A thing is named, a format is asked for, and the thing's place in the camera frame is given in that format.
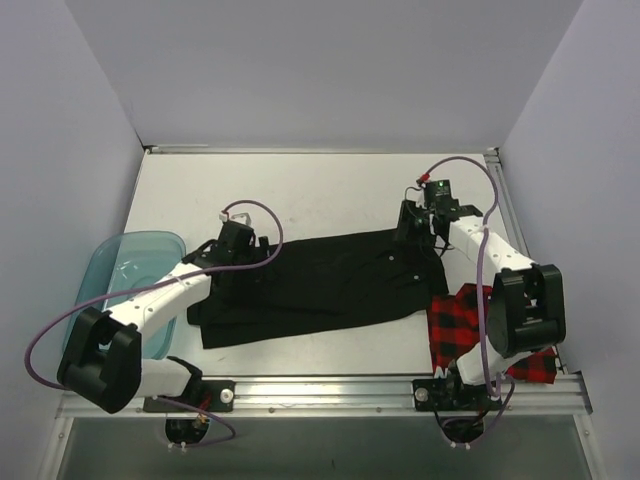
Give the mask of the black long sleeve shirt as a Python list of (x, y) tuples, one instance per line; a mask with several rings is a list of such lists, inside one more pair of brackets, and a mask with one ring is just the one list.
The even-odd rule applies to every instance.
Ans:
[(424, 311), (449, 292), (426, 241), (397, 242), (378, 230), (270, 247), (257, 269), (214, 275), (210, 295), (187, 310), (214, 349), (370, 326)]

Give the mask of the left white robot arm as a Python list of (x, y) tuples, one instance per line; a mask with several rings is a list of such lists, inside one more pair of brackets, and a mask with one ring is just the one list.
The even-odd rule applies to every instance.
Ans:
[(123, 294), (101, 311), (79, 312), (60, 361), (57, 380), (114, 414), (135, 398), (166, 397), (180, 411), (201, 403), (204, 383), (196, 366), (175, 356), (147, 359), (146, 342), (171, 320), (211, 297), (222, 280), (272, 262), (280, 253), (267, 237), (233, 220), (218, 238), (183, 257), (158, 282)]

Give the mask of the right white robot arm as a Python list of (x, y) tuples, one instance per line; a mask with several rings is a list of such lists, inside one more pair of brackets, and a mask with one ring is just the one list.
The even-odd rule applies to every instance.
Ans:
[(455, 360), (454, 377), (443, 385), (446, 402), (465, 409), (479, 397), (480, 385), (496, 397), (509, 367), (565, 340), (562, 274), (494, 232), (490, 214), (461, 204), (448, 180), (425, 174), (415, 188), (421, 199), (402, 202), (395, 240), (429, 254), (441, 240), (476, 266), (479, 341)]

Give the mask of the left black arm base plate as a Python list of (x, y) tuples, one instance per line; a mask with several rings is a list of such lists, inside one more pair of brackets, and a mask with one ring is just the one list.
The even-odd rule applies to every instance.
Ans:
[[(200, 380), (189, 386), (185, 393), (169, 400), (197, 407), (213, 413), (226, 413), (233, 410), (236, 383), (231, 380)], [(146, 413), (175, 413), (185, 411), (165, 401), (147, 397), (142, 410)]]

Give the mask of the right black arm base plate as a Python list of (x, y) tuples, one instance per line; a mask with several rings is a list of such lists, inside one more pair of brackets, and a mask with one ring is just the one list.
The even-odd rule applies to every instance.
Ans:
[(485, 385), (466, 385), (457, 373), (444, 378), (421, 378), (412, 381), (414, 409), (419, 412), (498, 411), (501, 400), (492, 399)]

